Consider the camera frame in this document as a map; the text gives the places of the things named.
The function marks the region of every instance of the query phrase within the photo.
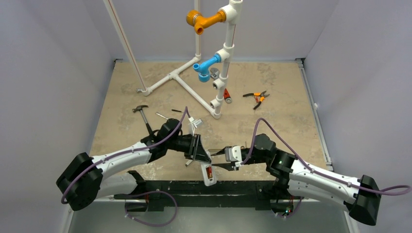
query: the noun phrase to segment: gray wall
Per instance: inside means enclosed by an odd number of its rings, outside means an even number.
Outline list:
[[[55,182],[89,150],[112,58],[81,0],[0,7],[0,232],[58,232]]]
[[[342,0],[310,51],[306,72],[336,171],[380,188],[411,184],[412,1]],[[382,198],[376,227],[412,232],[412,198]]]
[[[121,43],[103,0],[84,0],[112,57],[124,58]],[[208,17],[228,0],[201,0]],[[338,0],[245,0],[236,27],[235,60],[293,60],[306,57]],[[138,60],[188,60],[194,56],[194,30],[186,23],[193,0],[113,0]],[[204,59],[222,48],[225,24],[202,35]]]

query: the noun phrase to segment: pvc elbow joint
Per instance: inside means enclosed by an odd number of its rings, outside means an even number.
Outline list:
[[[203,62],[202,64],[194,64],[193,69],[199,73],[199,80],[203,83],[206,83],[210,79],[209,67],[215,63],[221,62],[222,59],[218,54],[215,54],[209,60]]]
[[[225,21],[226,21],[226,14],[224,11],[219,11],[214,16],[206,18],[206,17],[203,17],[200,12],[196,10],[191,10],[186,16],[186,22],[190,26],[194,27],[194,31],[198,35],[201,35],[205,28],[208,28],[215,23],[225,22]]]

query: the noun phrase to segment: blue pipe fitting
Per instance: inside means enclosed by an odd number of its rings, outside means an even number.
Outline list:
[[[199,72],[199,80],[206,83],[210,79],[209,67],[215,63],[220,63],[221,61],[221,57],[218,54],[215,54],[212,58],[200,65],[198,63],[194,64],[193,69],[196,72]]]

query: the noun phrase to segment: pliers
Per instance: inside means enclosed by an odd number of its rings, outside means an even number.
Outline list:
[[[260,104],[262,104],[262,101],[270,95],[270,94],[265,95],[265,93],[266,93],[266,91],[261,92],[261,93],[248,93],[248,94],[244,94],[243,97],[247,97],[247,96],[260,97],[259,103],[257,103],[257,105],[253,108],[253,110],[255,110],[260,106]]]

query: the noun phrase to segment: beige floor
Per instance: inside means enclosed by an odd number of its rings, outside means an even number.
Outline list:
[[[139,63],[147,86],[163,78],[168,72],[183,63]],[[212,83],[198,81],[192,68],[180,77],[186,81],[207,102],[216,96]],[[171,108],[184,110],[201,118],[203,125],[196,130],[202,135],[206,149],[221,149],[228,145],[251,143],[256,120],[266,118],[280,135],[309,163],[326,167],[318,132],[305,92],[299,68],[296,63],[231,63],[227,89],[232,97],[231,104],[224,103],[222,117],[214,119],[188,92],[176,81],[168,81],[145,97],[136,93],[137,78],[129,63],[117,63],[107,92],[102,114],[94,137],[91,155],[101,155],[128,147],[147,136],[143,119],[132,109],[147,104],[144,112],[153,129],[158,129],[165,119],[155,115],[160,112],[167,117],[180,118],[181,113]],[[262,105],[253,110],[256,104],[253,97],[242,97],[245,93],[267,90],[270,96]],[[185,121],[183,130],[187,131]],[[266,133],[277,147],[288,149],[262,123],[258,133]],[[214,157],[213,162],[224,162],[224,158]],[[150,180],[201,180],[202,173],[198,163],[185,167],[186,159],[182,153],[168,151],[163,158],[150,164],[131,168],[143,178]],[[240,171],[216,169],[218,180],[272,180],[265,171],[265,165],[248,165]]]

